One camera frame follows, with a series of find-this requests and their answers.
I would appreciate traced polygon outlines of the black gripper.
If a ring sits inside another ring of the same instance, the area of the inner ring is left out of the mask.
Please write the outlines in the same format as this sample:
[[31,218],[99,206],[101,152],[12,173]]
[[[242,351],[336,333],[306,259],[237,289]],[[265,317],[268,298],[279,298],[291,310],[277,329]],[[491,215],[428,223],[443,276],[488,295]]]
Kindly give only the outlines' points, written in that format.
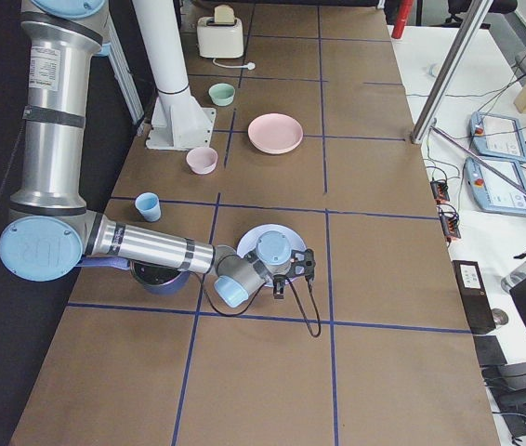
[[273,297],[283,299],[285,284],[298,277],[305,278],[309,292],[312,293],[312,284],[315,278],[315,257],[314,251],[310,248],[304,251],[293,250],[289,269],[285,273],[273,275]]

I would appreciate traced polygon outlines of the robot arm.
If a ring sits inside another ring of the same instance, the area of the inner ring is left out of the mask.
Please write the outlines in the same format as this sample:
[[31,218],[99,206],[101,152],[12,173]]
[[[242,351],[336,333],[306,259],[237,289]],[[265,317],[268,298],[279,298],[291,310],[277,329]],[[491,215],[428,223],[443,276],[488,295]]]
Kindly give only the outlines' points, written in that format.
[[260,235],[245,255],[226,245],[126,225],[90,211],[79,193],[90,61],[109,36],[105,1],[25,1],[29,35],[28,103],[20,189],[0,236],[0,258],[13,274],[35,282],[68,274],[85,256],[125,259],[150,271],[216,275],[215,289],[235,308],[271,285],[283,295],[295,277],[314,279],[311,250],[296,250],[277,230]]

